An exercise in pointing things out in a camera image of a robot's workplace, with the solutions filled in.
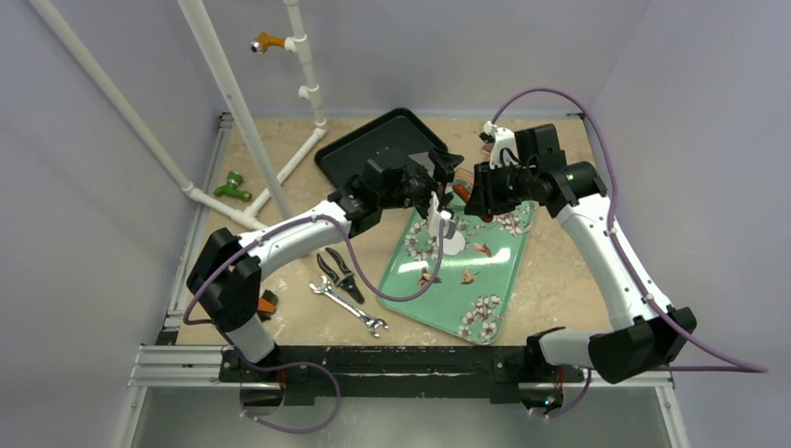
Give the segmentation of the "white dough ball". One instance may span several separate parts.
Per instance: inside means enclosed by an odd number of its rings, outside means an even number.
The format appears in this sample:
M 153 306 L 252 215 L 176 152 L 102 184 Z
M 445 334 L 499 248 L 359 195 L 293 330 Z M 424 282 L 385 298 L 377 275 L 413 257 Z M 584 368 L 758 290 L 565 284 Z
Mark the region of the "white dough ball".
M 456 231 L 452 237 L 444 236 L 442 244 L 442 253 L 445 256 L 456 256 L 465 249 L 466 240 L 460 232 Z

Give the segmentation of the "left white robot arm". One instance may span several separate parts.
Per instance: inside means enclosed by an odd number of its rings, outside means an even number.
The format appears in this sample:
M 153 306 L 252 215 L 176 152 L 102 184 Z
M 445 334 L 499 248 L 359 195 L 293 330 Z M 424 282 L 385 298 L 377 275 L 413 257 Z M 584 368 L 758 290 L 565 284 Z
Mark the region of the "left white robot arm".
M 227 229 L 211 234 L 187 279 L 193 294 L 183 317 L 195 305 L 207 323 L 238 351 L 242 369 L 265 382 L 278 369 L 276 342 L 257 315 L 260 285 L 292 261 L 376 226 L 386 209 L 415 209 L 428 224 L 440 258 L 465 248 L 448 207 L 446 188 L 455 178 L 461 155 L 432 148 L 428 166 L 398 150 L 369 159 L 362 172 L 308 211 L 264 230 L 234 235 Z

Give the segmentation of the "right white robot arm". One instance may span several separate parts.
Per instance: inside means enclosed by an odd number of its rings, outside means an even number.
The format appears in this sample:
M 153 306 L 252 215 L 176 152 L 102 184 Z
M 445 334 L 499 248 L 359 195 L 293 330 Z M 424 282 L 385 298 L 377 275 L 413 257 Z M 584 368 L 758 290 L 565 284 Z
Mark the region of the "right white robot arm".
M 491 150 L 474 167 L 465 213 L 498 217 L 527 201 L 545 207 L 580 252 L 612 326 L 599 333 L 558 327 L 528 337 L 526 372 L 545 380 L 562 365 L 577 366 L 616 384 L 675 360 L 686 343 L 678 331 L 692 332 L 696 317 L 652 283 L 608 215 L 612 201 L 595 167 L 568 162 L 551 124 L 513 132 L 488 121 L 479 137 Z

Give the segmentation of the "black plastic tray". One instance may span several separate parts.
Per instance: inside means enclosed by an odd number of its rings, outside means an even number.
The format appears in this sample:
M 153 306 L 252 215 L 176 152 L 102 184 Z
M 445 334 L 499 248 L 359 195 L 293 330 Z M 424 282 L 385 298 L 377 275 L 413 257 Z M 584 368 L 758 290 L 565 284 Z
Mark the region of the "black plastic tray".
M 360 174 L 368 159 L 385 150 L 428 162 L 430 149 L 448 146 L 411 110 L 394 108 L 316 151 L 315 165 L 334 188 Z

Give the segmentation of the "green floral tray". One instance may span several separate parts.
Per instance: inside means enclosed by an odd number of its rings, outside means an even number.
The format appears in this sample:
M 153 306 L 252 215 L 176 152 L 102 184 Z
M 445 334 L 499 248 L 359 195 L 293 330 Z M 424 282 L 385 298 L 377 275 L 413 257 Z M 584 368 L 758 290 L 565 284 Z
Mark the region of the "green floral tray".
M 537 205 L 524 202 L 490 222 L 466 215 L 464 205 L 453 197 L 451 209 L 465 248 L 443 257 L 438 277 L 419 298 L 380 303 L 429 327 L 485 345 L 496 341 L 503 329 Z M 430 278 L 436 259 L 436 238 L 429 234 L 427 221 L 413 212 L 378 289 L 398 297 L 416 292 Z

